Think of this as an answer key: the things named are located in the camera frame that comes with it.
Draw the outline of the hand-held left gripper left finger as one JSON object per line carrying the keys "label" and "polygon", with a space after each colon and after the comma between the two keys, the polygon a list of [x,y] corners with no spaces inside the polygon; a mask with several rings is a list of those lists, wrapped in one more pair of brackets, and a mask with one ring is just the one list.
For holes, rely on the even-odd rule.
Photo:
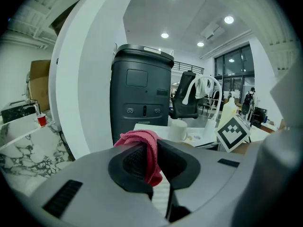
{"label": "hand-held left gripper left finger", "polygon": [[147,176],[147,144],[132,143],[115,147],[121,150],[108,164],[111,179],[122,189],[153,197],[153,187],[145,182]]}

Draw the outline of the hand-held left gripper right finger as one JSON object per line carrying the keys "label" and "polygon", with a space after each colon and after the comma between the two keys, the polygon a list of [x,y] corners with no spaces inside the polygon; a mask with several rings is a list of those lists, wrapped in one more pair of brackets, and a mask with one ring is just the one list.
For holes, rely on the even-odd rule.
{"label": "hand-held left gripper right finger", "polygon": [[169,140],[157,140],[157,161],[161,171],[168,180],[169,199],[165,218],[175,222],[191,211],[178,202],[177,190],[190,187],[197,179],[201,165],[196,157],[186,152],[189,146]]}

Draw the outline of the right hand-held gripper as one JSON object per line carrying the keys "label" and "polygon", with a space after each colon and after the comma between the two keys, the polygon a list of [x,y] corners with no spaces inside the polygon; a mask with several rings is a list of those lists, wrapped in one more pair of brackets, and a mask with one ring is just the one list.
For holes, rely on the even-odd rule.
{"label": "right hand-held gripper", "polygon": [[250,135],[250,125],[239,114],[235,114],[226,124],[218,127],[215,134],[226,152],[230,153]]}

